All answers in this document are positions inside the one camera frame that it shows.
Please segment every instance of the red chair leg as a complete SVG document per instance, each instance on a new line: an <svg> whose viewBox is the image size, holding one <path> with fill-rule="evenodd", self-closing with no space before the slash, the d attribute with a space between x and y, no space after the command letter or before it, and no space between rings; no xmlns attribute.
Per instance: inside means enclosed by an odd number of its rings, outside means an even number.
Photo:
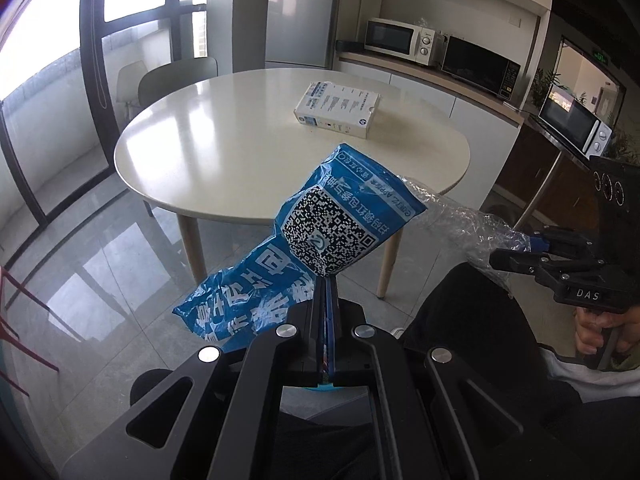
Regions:
<svg viewBox="0 0 640 480"><path fill-rule="evenodd" d="M4 336L2 337L5 341L11 343L12 345L14 345L18 350L20 350L21 352L24 352L25 354L27 354L29 357L36 359L36 361L44 364L45 366L48 366L49 368L51 368L52 370L55 370L57 372L60 371L60 368L58 368L56 365L51 364L49 361L47 361L46 359L43 359L42 357L40 357L38 354L36 354L36 352L34 352L33 350L29 350L25 345L23 345L20 341L18 341L17 339L14 339L13 337L11 337L10 335L8 335L7 333L4 334Z"/></svg>
<svg viewBox="0 0 640 480"><path fill-rule="evenodd" d="M18 386L17 383L14 383L9 377L6 376L6 374L2 370L0 370L0 377L2 377L5 381L7 381L11 386L13 386L19 392L24 393L27 397L31 397L27 392L27 390L23 390L20 386Z"/></svg>
<svg viewBox="0 0 640 480"><path fill-rule="evenodd" d="M33 294L31 294L22 283L20 283L18 280L16 280L12 275L10 275L8 272L6 272L6 270L4 271L4 276L7 278L7 280L9 280L9 283L11 283L15 288L17 288L21 293L23 293L25 296L27 296L28 298L31 298L33 301L35 301L37 304L39 304L43 309L50 311L50 308L45 304L42 303L38 298L36 298Z"/></svg>
<svg viewBox="0 0 640 480"><path fill-rule="evenodd" d="M7 327L10 330L10 332L15 335L17 339L20 339L20 336L18 335L18 333L13 328L11 328L9 324L1 317L0 317L0 323L3 324L5 327Z"/></svg>

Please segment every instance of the wall outlet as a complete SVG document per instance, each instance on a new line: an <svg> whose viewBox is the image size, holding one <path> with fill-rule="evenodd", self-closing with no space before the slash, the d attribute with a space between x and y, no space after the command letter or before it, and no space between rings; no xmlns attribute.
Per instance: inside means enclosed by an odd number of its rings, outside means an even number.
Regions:
<svg viewBox="0 0 640 480"><path fill-rule="evenodd" d="M511 23L511 25L513 25L514 27L520 28L520 23L522 23L522 18L520 18L519 16L516 16L515 14L510 14L509 23Z"/></svg>

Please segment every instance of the silver refrigerator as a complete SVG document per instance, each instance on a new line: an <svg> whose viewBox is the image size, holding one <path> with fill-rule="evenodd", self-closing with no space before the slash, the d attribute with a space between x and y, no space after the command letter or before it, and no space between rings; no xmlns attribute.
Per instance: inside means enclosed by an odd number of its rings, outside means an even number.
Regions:
<svg viewBox="0 0 640 480"><path fill-rule="evenodd" d="M266 68L330 69L338 0L269 0Z"/></svg>

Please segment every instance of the hand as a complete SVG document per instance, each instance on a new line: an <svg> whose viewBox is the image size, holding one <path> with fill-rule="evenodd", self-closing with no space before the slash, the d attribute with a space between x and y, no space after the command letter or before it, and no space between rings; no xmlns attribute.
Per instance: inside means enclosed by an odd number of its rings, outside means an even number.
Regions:
<svg viewBox="0 0 640 480"><path fill-rule="evenodd" d="M624 326L618 338L616 351L623 354L640 341L640 305L633 306L624 314L603 312L594 314L586 309L575 309L575 347L582 354L593 355L604 344L600 333L603 328Z"/></svg>

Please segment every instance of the black microwave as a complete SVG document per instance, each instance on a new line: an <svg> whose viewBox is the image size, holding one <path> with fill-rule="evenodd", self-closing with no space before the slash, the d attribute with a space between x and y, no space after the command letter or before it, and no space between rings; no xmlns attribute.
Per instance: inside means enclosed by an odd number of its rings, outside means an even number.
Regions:
<svg viewBox="0 0 640 480"><path fill-rule="evenodd" d="M611 138L611 128L558 85L551 85L538 116L587 158L602 155Z"/></svg>
<svg viewBox="0 0 640 480"><path fill-rule="evenodd" d="M520 65L479 45L450 36L442 70L508 101Z"/></svg>

